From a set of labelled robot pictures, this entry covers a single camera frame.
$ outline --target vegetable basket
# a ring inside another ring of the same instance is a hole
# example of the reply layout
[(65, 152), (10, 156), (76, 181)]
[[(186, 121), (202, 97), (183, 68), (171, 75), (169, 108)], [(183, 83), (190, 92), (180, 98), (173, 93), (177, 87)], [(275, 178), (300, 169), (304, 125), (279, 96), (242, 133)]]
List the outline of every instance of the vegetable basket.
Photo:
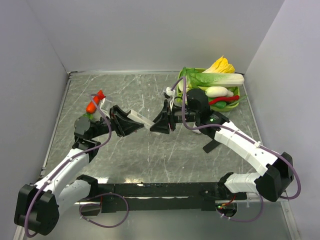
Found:
[[(199, 73), (202, 73), (206, 69), (205, 68), (196, 68), (195, 70), (197, 70)], [(182, 98), (182, 91), (180, 91), (178, 85), (176, 86), (176, 92), (177, 92), (177, 96)], [(234, 90), (233, 94), (234, 95), (239, 95), (239, 97), (240, 97), (240, 89), (239, 89), (238, 86), (235, 87), (235, 90)], [(210, 108), (212, 110), (216, 111), (216, 112), (229, 112), (232, 109), (236, 108), (238, 105), (239, 105), (239, 102), (236, 103), (235, 105), (232, 105), (232, 106), (225, 106), (224, 108), (217, 108), (217, 107), (215, 107), (213, 105), (211, 105)]]

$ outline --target carrot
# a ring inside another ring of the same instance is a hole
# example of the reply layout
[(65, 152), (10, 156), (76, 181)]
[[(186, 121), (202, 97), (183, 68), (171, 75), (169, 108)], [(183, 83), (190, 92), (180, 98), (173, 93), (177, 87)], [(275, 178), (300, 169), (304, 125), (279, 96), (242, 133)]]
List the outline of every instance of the carrot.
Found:
[[(93, 101), (98, 105), (100, 100), (104, 99), (106, 96), (104, 95), (102, 90), (98, 91), (98, 93), (96, 95), (97, 96), (95, 96), (93, 98)], [(97, 110), (97, 108), (92, 101), (88, 104), (88, 106), (85, 109), (85, 111), (89, 114), (94, 114), (96, 110)]]

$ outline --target red chili pepper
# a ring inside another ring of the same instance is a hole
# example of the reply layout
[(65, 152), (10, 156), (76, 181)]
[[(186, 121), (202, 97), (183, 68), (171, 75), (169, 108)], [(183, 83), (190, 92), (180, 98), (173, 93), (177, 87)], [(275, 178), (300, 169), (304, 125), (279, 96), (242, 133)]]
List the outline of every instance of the red chili pepper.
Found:
[(209, 105), (213, 105), (213, 104), (220, 102), (220, 101), (231, 102), (231, 101), (237, 101), (237, 100), (239, 100), (239, 95), (220, 96), (220, 97), (217, 97), (217, 98), (213, 99), (212, 101), (210, 101)]
[[(106, 96), (104, 95), (104, 93), (102, 92), (102, 90), (98, 91), (98, 93), (96, 94), (97, 96), (95, 96), (93, 98), (93, 101), (98, 105), (100, 100), (104, 99)], [(91, 101), (88, 106), (86, 107), (86, 112), (89, 114), (94, 114), (95, 111), (97, 110), (95, 104)]]

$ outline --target metal frame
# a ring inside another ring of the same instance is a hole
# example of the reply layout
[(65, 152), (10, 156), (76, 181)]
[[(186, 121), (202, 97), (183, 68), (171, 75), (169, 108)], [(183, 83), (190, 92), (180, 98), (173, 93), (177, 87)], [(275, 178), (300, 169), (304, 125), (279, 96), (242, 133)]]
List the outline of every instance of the metal frame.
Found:
[[(62, 100), (61, 100), (59, 112), (58, 112), (58, 115), (57, 115), (57, 118), (56, 118), (56, 121), (55, 121), (55, 125), (54, 125), (53, 133), (52, 133), (52, 136), (51, 136), (51, 140), (50, 140), (50, 143), (49, 143), (49, 146), (48, 146), (48, 150), (47, 150), (44, 162), (43, 162), (43, 167), (42, 167), (41, 174), (42, 175), (45, 174), (45, 169), (46, 169), (46, 165), (47, 165), (47, 162), (48, 162), (49, 154), (50, 154), (50, 151), (51, 151), (51, 148), (52, 148), (53, 140), (54, 140), (54, 137), (55, 137), (55, 134), (56, 134), (56, 131), (57, 131), (57, 127), (58, 127), (58, 123), (59, 123), (59, 118), (60, 118), (61, 113), (62, 113), (62, 109), (63, 109), (64, 103), (65, 103), (65, 100), (66, 100), (66, 96), (67, 96), (67, 93), (68, 93), (68, 90), (69, 90), (69, 86), (70, 86), (70, 83), (71, 83), (71, 77), (72, 76), (88, 75), (88, 74), (92, 74), (92, 75), (93, 74), (173, 74), (173, 73), (178, 73), (178, 72), (179, 71), (140, 71), (140, 70), (137, 70), (137, 71), (133, 71), (133, 70), (128, 70), (128, 71), (127, 70), (110, 70), (109, 71), (109, 70), (107, 70), (107, 71), (68, 72), (69, 78), (68, 78), (68, 81), (67, 81), (67, 84), (66, 84), (66, 88), (65, 88)], [(247, 92), (247, 89), (246, 89), (245, 85), (243, 85), (243, 88), (244, 88), (245, 94), (248, 95), (248, 92)], [(248, 102), (249, 107), (250, 107), (250, 111), (251, 111), (251, 114), (252, 114), (252, 117), (253, 117), (253, 121), (254, 121), (258, 136), (259, 136), (259, 140), (261, 141), (261, 143), (263, 143), (261, 135), (260, 135), (260, 132), (259, 132), (259, 128), (258, 128), (258, 125), (257, 125), (257, 121), (256, 121), (256, 118), (255, 118), (255, 115), (254, 115), (254, 112), (253, 112), (253, 109), (252, 109), (252, 106), (251, 106), (251, 103), (250, 103), (249, 96), (247, 98), (247, 102)], [(254, 202), (259, 202), (259, 201), (260, 201), (259, 197), (256, 196), (253, 193), (253, 194), (248, 194), (247, 195), (247, 200), (238, 200), (238, 201), (235, 201), (235, 202), (239, 202), (239, 203), (240, 202), (247, 202), (249, 204), (249, 202), (253, 202), (254, 203)], [(283, 214), (284, 214), (284, 217), (285, 217), (285, 220), (286, 220), (286, 223), (287, 223), (288, 230), (290, 232), (291, 238), (293, 240), (301, 240), (301, 237), (300, 237), (300, 234), (299, 234), (299, 231), (298, 231), (298, 227), (297, 227), (297, 223), (296, 223), (295, 217), (293, 215), (293, 212), (291, 210), (289, 201), (285, 200), (285, 199), (279, 199), (277, 202), (281, 202), (282, 209), (283, 209)], [(21, 226), (17, 226), (13, 240), (25, 240), (25, 239), (26, 238), (25, 238), (24, 228), (21, 227)]]

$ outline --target gray marble tabletop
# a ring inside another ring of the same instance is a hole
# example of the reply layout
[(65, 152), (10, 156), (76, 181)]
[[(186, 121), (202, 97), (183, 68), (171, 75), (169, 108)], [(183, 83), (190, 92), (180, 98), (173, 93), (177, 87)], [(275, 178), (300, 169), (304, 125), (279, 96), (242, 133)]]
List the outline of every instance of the gray marble tabletop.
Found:
[[(70, 85), (46, 165), (49, 173), (65, 158), (74, 143), (74, 122), (85, 113), (89, 95), (100, 89), (125, 112), (133, 109), (153, 120), (163, 107), (164, 87), (177, 80), (170, 74), (77, 74)], [(224, 113), (243, 132), (258, 140), (259, 135), (247, 100)], [(98, 137), (100, 142), (107, 136)], [(205, 135), (187, 130), (182, 124), (170, 134), (156, 135), (140, 129), (126, 137), (112, 134), (94, 160), (79, 173), (101, 183), (215, 182), (228, 172), (255, 170), (235, 152), (219, 145), (210, 153), (202, 149), (210, 142)]]

